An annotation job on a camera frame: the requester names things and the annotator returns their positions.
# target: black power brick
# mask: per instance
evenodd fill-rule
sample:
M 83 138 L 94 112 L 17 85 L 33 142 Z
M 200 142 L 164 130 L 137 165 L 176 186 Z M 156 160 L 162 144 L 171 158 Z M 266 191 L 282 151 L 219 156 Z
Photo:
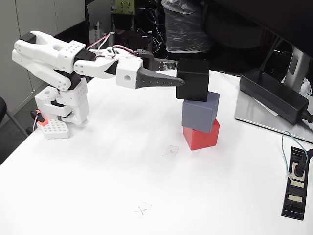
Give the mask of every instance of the black power brick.
M 240 90 L 292 124 L 301 119 L 309 106 L 309 101 L 305 97 L 257 69 L 241 76 Z

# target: gray wall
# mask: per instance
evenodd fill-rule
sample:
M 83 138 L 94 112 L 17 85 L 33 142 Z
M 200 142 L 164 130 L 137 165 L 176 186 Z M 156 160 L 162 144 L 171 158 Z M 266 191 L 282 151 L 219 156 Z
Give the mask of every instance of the gray wall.
M 14 43 L 32 30 L 54 36 L 84 20 L 85 0 L 1 0 L 0 96 L 13 114 L 45 86 L 11 60 Z
M 32 95 L 27 70 L 11 60 L 14 43 L 20 38 L 13 0 L 1 0 L 0 22 L 0 96 L 12 111 Z

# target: gray cube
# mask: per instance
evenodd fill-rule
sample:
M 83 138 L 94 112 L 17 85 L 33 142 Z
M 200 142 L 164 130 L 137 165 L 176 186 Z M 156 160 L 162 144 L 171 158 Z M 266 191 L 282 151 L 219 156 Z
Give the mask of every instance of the gray cube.
M 220 94 L 208 92 L 207 101 L 185 100 L 182 107 L 182 126 L 211 133 L 217 116 Z

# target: hole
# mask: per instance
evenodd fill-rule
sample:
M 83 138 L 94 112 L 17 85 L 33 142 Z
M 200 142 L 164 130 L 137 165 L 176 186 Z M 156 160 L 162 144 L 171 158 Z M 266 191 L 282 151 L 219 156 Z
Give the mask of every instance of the hole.
M 125 76 L 125 77 L 124 77 L 124 80 L 127 81 L 127 82 L 129 82 L 129 81 L 131 80 L 131 77 Z
M 59 46 L 59 45 L 54 45 L 53 49 L 55 49 L 56 51 L 61 51 L 63 49 L 63 47 Z

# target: red cube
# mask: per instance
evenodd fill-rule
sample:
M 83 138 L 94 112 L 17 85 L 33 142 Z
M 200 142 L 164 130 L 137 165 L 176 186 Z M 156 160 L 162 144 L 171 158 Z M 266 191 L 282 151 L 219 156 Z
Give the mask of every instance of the red cube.
M 217 120 L 214 122 L 211 133 L 205 133 L 184 127 L 184 135 L 191 150 L 215 146 L 217 144 L 219 131 L 220 124 Z

